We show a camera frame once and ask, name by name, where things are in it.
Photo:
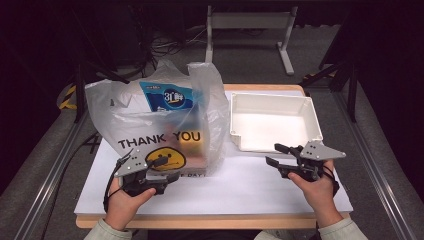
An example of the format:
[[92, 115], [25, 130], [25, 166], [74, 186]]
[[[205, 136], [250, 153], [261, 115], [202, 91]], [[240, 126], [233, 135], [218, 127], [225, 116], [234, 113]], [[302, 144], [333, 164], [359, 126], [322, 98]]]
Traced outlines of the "translucent plastic bag with smiley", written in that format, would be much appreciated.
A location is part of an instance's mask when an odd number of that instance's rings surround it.
[[[140, 82], [168, 83], [192, 89], [190, 109], [152, 112]], [[179, 171], [184, 175], [208, 175], [224, 158], [224, 140], [229, 130], [229, 103], [221, 75], [214, 64], [195, 62], [183, 74], [169, 60], [161, 60], [147, 78], [128, 84], [101, 80], [85, 86], [94, 126], [121, 156], [139, 152], [145, 160], [168, 158], [156, 172]], [[201, 155], [188, 155], [180, 148], [179, 133], [199, 131]]]

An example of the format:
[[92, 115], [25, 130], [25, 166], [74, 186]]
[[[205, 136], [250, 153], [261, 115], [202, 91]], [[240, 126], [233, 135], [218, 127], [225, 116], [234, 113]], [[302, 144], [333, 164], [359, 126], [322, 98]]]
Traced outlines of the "yellow black striped tape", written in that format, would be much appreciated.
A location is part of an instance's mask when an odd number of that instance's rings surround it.
[[59, 108], [60, 109], [72, 109], [72, 110], [76, 110], [77, 109], [77, 105], [73, 104], [71, 102], [71, 98], [73, 96], [73, 94], [76, 92], [76, 86], [75, 85], [71, 85], [68, 90], [65, 93], [65, 96], [62, 100], [62, 102], [59, 104]]

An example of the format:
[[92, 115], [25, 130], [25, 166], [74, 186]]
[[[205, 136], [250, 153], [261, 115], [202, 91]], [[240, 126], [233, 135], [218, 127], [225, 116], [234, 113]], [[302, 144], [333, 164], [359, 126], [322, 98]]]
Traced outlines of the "white metal stand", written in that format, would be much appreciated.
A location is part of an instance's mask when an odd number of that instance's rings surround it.
[[294, 75], [294, 68], [287, 52], [288, 42], [294, 27], [298, 7], [284, 12], [215, 12], [207, 8], [207, 46], [205, 61], [213, 60], [214, 29], [284, 29], [284, 37], [276, 43], [280, 58], [288, 76]]

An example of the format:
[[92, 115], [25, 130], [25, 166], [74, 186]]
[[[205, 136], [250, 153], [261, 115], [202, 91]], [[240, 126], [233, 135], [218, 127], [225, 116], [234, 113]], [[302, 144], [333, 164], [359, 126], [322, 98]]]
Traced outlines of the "person's right hand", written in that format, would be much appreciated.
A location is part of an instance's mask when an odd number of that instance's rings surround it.
[[289, 179], [298, 186], [312, 207], [320, 228], [336, 224], [343, 219], [333, 200], [333, 182], [323, 175], [315, 182], [308, 182], [295, 173], [288, 175]]

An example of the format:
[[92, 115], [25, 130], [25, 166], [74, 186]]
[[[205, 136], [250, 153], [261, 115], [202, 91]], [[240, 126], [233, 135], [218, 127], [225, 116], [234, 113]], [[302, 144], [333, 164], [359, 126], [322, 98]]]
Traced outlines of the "white plastic tray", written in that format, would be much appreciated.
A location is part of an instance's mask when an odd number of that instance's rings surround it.
[[275, 152], [276, 143], [304, 146], [323, 135], [310, 97], [233, 92], [230, 138], [240, 151]]

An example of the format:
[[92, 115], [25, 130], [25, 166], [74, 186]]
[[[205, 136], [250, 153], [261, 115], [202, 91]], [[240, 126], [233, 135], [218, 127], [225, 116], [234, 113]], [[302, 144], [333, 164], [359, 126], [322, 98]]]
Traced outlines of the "person's left hand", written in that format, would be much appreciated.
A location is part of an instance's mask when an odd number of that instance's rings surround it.
[[131, 197], [120, 189], [119, 181], [114, 179], [109, 192], [108, 211], [104, 221], [113, 229], [123, 231], [134, 218], [139, 207], [151, 199], [155, 195], [156, 190], [151, 188]]

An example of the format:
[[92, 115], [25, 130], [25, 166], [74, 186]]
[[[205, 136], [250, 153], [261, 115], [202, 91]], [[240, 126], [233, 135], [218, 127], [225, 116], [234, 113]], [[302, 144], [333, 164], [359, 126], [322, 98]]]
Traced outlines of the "black metal stand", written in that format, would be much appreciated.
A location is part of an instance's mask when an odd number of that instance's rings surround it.
[[347, 112], [352, 122], [356, 122], [355, 107], [356, 107], [356, 93], [357, 93], [357, 69], [353, 63], [341, 62], [333, 64], [316, 74], [305, 75], [299, 85], [305, 88], [326, 76], [334, 73], [328, 87], [332, 92], [340, 92], [346, 83], [348, 87], [348, 100]]
[[76, 52], [74, 54], [74, 59], [76, 63], [76, 77], [74, 83], [76, 85], [77, 106], [75, 123], [79, 123], [85, 113], [85, 80], [89, 78], [89, 75], [95, 77], [96, 73], [100, 72], [108, 79], [114, 81], [119, 81], [125, 84], [128, 84], [129, 81], [107, 68], [87, 60], [82, 53]]

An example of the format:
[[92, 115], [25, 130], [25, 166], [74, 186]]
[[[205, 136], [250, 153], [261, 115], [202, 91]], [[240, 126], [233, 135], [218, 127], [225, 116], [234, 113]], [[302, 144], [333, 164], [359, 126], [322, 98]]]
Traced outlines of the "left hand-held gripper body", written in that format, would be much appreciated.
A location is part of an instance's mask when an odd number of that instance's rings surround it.
[[148, 179], [147, 160], [143, 160], [139, 152], [130, 151], [118, 161], [114, 177], [118, 179], [119, 186], [128, 195], [134, 197], [144, 191], [154, 188], [157, 194], [163, 194], [168, 184], [160, 184], [159, 179]]

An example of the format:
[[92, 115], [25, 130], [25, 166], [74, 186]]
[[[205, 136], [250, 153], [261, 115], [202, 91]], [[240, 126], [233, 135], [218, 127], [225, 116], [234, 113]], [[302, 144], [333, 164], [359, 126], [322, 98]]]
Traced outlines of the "blue snack pouch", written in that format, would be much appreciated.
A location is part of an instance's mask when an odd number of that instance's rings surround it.
[[190, 109], [194, 105], [192, 89], [168, 83], [139, 83], [152, 112]]

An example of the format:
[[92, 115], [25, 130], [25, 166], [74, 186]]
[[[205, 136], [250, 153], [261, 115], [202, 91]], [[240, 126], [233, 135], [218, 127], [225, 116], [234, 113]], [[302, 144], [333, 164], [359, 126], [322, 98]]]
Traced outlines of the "aluminium rail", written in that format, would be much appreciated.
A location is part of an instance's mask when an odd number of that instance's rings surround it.
[[373, 183], [377, 195], [385, 209], [386, 214], [397, 234], [399, 240], [418, 240], [400, 208], [400, 205], [384, 177], [380, 168], [376, 165], [370, 148], [367, 146], [365, 138], [358, 125], [351, 120], [347, 111], [347, 103], [341, 93], [334, 93], [333, 99], [343, 114], [345, 122], [353, 135], [354, 141], [362, 155], [362, 162]]
[[76, 149], [87, 116], [87, 112], [78, 115], [71, 110], [62, 111], [24, 163], [19, 197], [26, 200], [27, 207], [13, 240], [29, 240], [33, 234], [58, 188], [71, 152]]

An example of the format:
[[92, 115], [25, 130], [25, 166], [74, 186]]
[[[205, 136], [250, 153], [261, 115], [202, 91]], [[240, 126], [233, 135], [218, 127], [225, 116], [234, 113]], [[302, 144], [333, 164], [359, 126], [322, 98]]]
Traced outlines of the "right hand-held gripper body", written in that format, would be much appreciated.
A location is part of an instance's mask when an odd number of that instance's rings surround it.
[[344, 158], [345, 152], [335, 150], [325, 146], [321, 141], [308, 141], [305, 146], [297, 148], [299, 154], [294, 156], [297, 161], [296, 166], [287, 166], [287, 170], [279, 171], [282, 178], [287, 178], [293, 172], [308, 182], [317, 181], [324, 174], [324, 161]]

